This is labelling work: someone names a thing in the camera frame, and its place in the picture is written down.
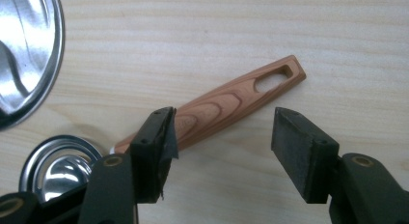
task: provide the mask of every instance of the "silver dish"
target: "silver dish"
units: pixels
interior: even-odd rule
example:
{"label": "silver dish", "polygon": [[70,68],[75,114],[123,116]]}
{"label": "silver dish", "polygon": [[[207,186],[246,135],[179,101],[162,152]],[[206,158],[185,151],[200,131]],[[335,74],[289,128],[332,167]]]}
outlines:
{"label": "silver dish", "polygon": [[0,0],[0,129],[19,124],[43,102],[63,45],[59,0]]}
{"label": "silver dish", "polygon": [[101,153],[84,139],[59,135],[39,144],[21,171],[19,191],[38,195],[41,203],[89,181]]}

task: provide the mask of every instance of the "wooden table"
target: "wooden table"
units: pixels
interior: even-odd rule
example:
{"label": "wooden table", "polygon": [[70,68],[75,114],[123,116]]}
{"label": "wooden table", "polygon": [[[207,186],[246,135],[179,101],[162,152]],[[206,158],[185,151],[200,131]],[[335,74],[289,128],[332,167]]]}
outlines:
{"label": "wooden table", "polygon": [[180,153],[141,223],[330,223],[270,151],[276,106],[380,160],[409,189],[409,0],[61,0],[66,47],[45,103],[0,133],[0,194],[57,134],[104,151],[150,112],[294,54],[308,78]]}

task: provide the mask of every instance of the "tabletop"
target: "tabletop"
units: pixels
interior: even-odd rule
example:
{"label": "tabletop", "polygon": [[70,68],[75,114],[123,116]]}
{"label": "tabletop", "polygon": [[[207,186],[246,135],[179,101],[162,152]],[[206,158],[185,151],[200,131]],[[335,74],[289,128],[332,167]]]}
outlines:
{"label": "tabletop", "polygon": [[270,150],[275,107],[381,161],[409,189],[409,0],[61,0],[64,59],[41,107],[0,132],[0,194],[28,154],[71,134],[105,153],[149,113],[294,55],[307,79],[179,153],[141,223],[330,223]]}

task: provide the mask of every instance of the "shiny metal surface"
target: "shiny metal surface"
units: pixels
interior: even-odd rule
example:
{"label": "shiny metal surface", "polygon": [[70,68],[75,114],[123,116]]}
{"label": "shiny metal surface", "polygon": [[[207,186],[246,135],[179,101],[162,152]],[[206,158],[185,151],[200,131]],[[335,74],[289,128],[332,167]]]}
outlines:
{"label": "shiny metal surface", "polygon": [[0,0],[0,129],[39,107],[61,65],[59,0]]}
{"label": "shiny metal surface", "polygon": [[100,158],[100,152],[81,138],[52,137],[39,144],[28,157],[19,190],[34,192],[41,202],[46,202],[87,182]]}

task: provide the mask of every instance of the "wooden spatula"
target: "wooden spatula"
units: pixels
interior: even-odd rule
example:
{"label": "wooden spatula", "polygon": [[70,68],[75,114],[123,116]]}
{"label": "wooden spatula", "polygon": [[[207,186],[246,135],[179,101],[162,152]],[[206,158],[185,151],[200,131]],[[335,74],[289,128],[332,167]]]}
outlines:
{"label": "wooden spatula", "polygon": [[[259,92],[256,83],[273,74],[287,77],[267,92]],[[234,124],[261,108],[306,78],[295,56],[285,57],[235,78],[181,106],[175,116],[178,149],[183,150]],[[136,133],[115,145],[115,153],[124,153]]]}

